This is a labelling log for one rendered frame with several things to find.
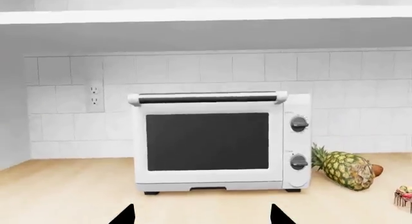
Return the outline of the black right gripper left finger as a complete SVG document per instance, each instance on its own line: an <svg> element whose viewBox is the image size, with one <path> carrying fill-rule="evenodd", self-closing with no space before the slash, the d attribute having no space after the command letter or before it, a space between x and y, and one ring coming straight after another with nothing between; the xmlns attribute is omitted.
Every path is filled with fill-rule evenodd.
<svg viewBox="0 0 412 224"><path fill-rule="evenodd" d="M135 224L135 207L129 204L118 216L108 224Z"/></svg>

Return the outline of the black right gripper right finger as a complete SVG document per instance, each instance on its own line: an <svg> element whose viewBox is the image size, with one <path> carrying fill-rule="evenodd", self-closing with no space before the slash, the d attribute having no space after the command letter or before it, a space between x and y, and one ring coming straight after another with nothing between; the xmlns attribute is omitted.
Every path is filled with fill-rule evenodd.
<svg viewBox="0 0 412 224"><path fill-rule="evenodd" d="M276 204L271 205L270 221L271 224L296 224Z"/></svg>

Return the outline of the white oven door with window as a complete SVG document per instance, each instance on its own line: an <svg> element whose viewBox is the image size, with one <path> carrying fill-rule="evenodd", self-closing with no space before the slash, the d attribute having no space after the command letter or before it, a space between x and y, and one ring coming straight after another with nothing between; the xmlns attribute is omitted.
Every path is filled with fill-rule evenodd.
<svg viewBox="0 0 412 224"><path fill-rule="evenodd" d="M137 183L283 179L280 105L144 104L133 115Z"/></svg>

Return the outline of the grey oven knob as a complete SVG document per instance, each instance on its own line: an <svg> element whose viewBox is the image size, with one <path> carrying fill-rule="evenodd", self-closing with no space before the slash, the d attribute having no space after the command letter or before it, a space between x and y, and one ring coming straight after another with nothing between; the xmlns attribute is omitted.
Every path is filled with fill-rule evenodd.
<svg viewBox="0 0 412 224"><path fill-rule="evenodd" d="M290 166L296 171L300 171L309 165L307 159L301 154L294 154L290 158Z"/></svg>
<svg viewBox="0 0 412 224"><path fill-rule="evenodd" d="M290 120L290 127L295 133L301 133L309 126L309 121L306 117L296 115Z"/></svg>

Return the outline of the white toaster oven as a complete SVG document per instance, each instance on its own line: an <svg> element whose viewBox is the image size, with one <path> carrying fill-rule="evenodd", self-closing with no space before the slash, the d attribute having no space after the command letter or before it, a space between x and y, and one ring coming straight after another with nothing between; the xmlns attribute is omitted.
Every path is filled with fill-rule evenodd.
<svg viewBox="0 0 412 224"><path fill-rule="evenodd" d="M215 104L215 103L249 103L249 102L210 102L210 103L191 103L191 104ZM229 183L135 183L139 191L145 194L158 194L159 192L180 192L193 191L195 189L225 189L227 191L256 191L283 189L288 192L298 192L306 189L310 184L311 178L311 142L312 134L310 127L311 118L311 96L309 94L288 94L288 98L280 105L283 108L283 179L281 181L269 182L229 182ZM136 107L131 105L133 123L133 152L135 166L135 134L134 134L134 115ZM309 126L301 133L295 133L290 127L290 120L296 115L306 117ZM309 165L300 171L296 171L290 166L290 158L294 154L303 155Z"/></svg>

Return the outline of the pineapple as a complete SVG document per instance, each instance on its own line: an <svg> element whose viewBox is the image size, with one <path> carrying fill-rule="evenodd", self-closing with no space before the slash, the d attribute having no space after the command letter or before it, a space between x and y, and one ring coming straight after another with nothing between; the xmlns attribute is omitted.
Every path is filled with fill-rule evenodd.
<svg viewBox="0 0 412 224"><path fill-rule="evenodd" d="M329 152L315 143L312 144L312 167L352 191L369 189L375 179L373 165L367 159L347 152Z"/></svg>

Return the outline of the small decorated cake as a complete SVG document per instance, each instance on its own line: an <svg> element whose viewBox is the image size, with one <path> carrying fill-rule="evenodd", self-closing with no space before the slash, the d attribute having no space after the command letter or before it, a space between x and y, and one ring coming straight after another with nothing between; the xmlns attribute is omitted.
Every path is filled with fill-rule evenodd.
<svg viewBox="0 0 412 224"><path fill-rule="evenodd" d="M401 185L398 189L396 189L394 192L393 203L397 206L403 207L405 207L407 203L410 203L412 211L412 186L408 187Z"/></svg>

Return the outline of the white overhead cabinet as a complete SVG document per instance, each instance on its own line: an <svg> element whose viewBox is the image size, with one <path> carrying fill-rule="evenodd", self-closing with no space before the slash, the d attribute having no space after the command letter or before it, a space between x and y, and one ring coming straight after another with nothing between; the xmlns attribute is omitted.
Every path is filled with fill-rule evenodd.
<svg viewBox="0 0 412 224"><path fill-rule="evenodd" d="M412 5L412 0L0 0L0 12L355 5Z"/></svg>

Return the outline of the white wall power outlet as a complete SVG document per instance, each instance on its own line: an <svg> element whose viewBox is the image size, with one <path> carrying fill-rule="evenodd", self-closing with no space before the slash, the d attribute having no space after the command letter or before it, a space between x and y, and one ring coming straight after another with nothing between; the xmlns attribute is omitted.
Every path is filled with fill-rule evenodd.
<svg viewBox="0 0 412 224"><path fill-rule="evenodd" d="M86 111L88 113L104 112L104 90L102 82L90 82L85 85Z"/></svg>

